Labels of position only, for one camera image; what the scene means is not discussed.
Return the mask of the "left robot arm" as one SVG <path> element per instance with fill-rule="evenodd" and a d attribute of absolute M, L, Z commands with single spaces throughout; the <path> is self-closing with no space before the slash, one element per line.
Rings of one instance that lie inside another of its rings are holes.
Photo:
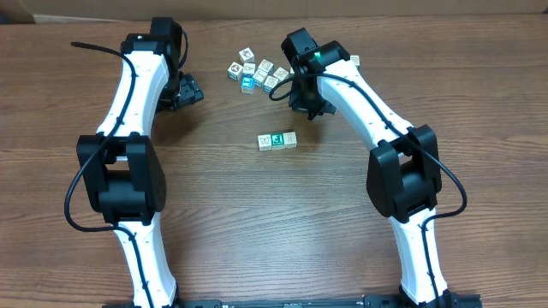
<path fill-rule="evenodd" d="M 188 36 L 172 18 L 155 17 L 149 33 L 130 33 L 119 50 L 103 51 L 122 59 L 122 75 L 96 133 L 78 139 L 80 169 L 64 215 L 81 232 L 116 234 L 134 287 L 129 306 L 179 307 L 161 234 L 167 184 L 151 132 L 157 113 L 204 97 L 194 77 L 182 72 Z"/>

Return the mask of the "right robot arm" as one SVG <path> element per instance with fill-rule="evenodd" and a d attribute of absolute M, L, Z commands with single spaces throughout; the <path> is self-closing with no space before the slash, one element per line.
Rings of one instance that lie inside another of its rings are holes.
<path fill-rule="evenodd" d="M 366 295 L 359 307 L 480 307 L 478 295 L 449 290 L 438 259 L 435 207 L 446 174 L 433 130 L 414 127 L 395 113 L 366 83 L 337 41 L 318 45 L 304 28 L 287 35 L 281 49 L 295 71 L 285 97 L 308 119 L 340 111 L 370 151 L 366 190 L 381 216 L 389 219 L 402 268 L 397 295 Z"/>

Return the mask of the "white block butterfly picture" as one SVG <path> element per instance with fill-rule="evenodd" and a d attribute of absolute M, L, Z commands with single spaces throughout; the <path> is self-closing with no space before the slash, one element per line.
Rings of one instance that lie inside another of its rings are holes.
<path fill-rule="evenodd" d="M 271 151 L 272 150 L 271 135 L 270 134 L 259 135 L 258 144 L 259 144 L 260 151 Z"/>

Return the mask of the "white block green side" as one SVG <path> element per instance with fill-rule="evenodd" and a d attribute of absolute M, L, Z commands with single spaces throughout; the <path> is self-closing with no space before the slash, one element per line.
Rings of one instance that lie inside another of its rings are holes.
<path fill-rule="evenodd" d="M 282 150 L 285 147 L 284 137 L 282 133 L 271 134 L 271 149 L 273 151 Z"/>

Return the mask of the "white block red side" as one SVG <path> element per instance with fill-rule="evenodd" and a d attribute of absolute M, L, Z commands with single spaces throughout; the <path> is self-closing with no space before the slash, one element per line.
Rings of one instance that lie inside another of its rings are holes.
<path fill-rule="evenodd" d="M 283 133 L 283 146 L 285 148 L 295 148 L 297 146 L 297 138 L 295 132 Z"/>

